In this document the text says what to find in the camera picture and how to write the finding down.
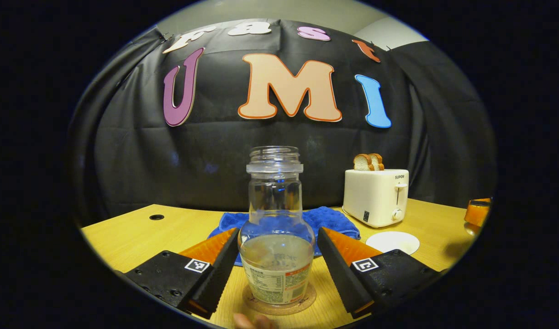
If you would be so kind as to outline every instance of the purple letter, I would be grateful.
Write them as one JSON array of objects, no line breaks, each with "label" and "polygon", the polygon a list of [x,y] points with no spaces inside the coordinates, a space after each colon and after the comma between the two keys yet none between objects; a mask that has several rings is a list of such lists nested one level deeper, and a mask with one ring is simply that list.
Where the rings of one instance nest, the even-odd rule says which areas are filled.
[{"label": "purple letter", "polygon": [[306,39],[315,39],[321,41],[330,40],[330,37],[325,34],[326,32],[315,27],[299,27],[298,31],[298,35],[301,37],[305,37]]},{"label": "purple letter", "polygon": [[196,84],[198,58],[202,55],[204,50],[204,48],[198,48],[184,60],[184,66],[186,67],[184,94],[179,106],[174,105],[174,81],[178,71],[180,71],[180,66],[171,69],[164,78],[164,118],[172,127],[183,124],[190,115],[192,104],[194,103],[194,87]]}]

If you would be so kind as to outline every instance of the hand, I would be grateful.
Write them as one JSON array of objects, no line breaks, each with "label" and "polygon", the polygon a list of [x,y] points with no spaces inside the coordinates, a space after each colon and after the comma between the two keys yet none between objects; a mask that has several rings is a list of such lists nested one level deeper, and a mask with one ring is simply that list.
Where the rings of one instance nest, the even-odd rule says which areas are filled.
[{"label": "hand", "polygon": [[234,313],[233,320],[237,329],[276,329],[275,324],[266,316],[257,314],[255,321],[252,323],[245,314]]}]

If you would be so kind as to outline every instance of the bread slice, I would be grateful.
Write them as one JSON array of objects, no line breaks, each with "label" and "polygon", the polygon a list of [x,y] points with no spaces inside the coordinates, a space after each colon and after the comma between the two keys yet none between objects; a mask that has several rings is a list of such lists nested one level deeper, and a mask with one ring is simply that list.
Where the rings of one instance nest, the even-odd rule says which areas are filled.
[{"label": "bread slice", "polygon": [[369,156],[366,154],[357,154],[354,157],[354,170],[374,171],[375,167]]},{"label": "bread slice", "polygon": [[376,153],[369,154],[371,158],[371,164],[375,168],[375,170],[385,170],[385,166],[383,165],[383,158]]}]

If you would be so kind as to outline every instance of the blue letter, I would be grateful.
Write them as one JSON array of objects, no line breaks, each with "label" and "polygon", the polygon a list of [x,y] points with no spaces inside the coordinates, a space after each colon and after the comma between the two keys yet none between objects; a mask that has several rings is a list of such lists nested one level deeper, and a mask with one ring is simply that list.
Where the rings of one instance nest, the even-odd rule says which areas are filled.
[{"label": "blue letter", "polygon": [[355,75],[355,79],[363,86],[365,98],[367,98],[367,106],[369,106],[369,114],[365,116],[367,123],[378,128],[391,127],[391,120],[389,120],[387,114],[385,113],[383,100],[381,99],[381,94],[379,93],[381,85],[378,81],[365,77],[365,75],[357,74]]}]

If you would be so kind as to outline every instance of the white plate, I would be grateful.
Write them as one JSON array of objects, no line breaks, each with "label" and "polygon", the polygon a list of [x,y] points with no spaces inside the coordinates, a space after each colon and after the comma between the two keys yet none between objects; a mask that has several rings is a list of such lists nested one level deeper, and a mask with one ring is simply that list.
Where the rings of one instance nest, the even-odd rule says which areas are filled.
[{"label": "white plate", "polygon": [[420,241],[413,235],[405,232],[394,231],[381,232],[371,235],[365,244],[379,250],[380,252],[388,252],[399,249],[408,255],[413,254],[417,248],[420,247]]}]

